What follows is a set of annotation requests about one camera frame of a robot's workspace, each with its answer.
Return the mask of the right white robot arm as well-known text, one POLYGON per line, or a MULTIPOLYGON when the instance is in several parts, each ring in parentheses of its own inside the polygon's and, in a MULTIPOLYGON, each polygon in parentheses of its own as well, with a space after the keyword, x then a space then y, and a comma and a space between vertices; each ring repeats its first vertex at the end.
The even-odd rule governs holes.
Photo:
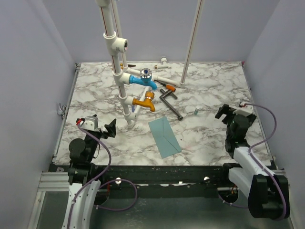
POLYGON ((228 166, 219 181, 225 187, 234 184, 240 189, 254 218, 283 220, 290 216, 288 179, 265 166, 246 140, 246 133, 256 120, 254 107, 255 104, 241 103, 235 109, 224 104, 215 115, 216 119, 224 117, 225 150, 238 163, 228 166))

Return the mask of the white pipe elbow fitting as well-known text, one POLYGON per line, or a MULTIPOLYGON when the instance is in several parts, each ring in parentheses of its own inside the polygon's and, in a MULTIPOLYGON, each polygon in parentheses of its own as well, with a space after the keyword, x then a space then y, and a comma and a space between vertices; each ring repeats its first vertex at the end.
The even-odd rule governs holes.
POLYGON ((158 69, 171 69, 171 66, 170 66, 169 63, 167 62, 167 58, 166 58, 166 57, 162 57, 162 58, 161 58, 161 63, 155 65, 154 68, 155 68, 156 70, 158 70, 158 69))

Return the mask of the green white glue stick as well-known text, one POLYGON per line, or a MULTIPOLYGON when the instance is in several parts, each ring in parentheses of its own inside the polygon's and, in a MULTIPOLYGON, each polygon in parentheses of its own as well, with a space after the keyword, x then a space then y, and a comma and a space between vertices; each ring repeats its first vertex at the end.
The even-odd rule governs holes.
POLYGON ((194 115, 198 115, 199 110, 200 110, 200 107, 197 106, 194 110, 194 115))

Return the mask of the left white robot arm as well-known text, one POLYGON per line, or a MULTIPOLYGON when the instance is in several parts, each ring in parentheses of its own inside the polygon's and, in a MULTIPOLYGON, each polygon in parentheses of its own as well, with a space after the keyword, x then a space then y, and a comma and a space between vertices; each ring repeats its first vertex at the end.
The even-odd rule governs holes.
POLYGON ((103 173, 110 167, 107 165, 98 172, 92 160, 97 148, 106 147, 101 139, 116 136, 116 119, 104 125, 105 131, 98 127, 96 115, 78 118, 76 125, 85 133, 85 137, 73 139, 69 144, 68 202, 63 229, 89 228, 97 191, 105 185, 106 177, 103 173))

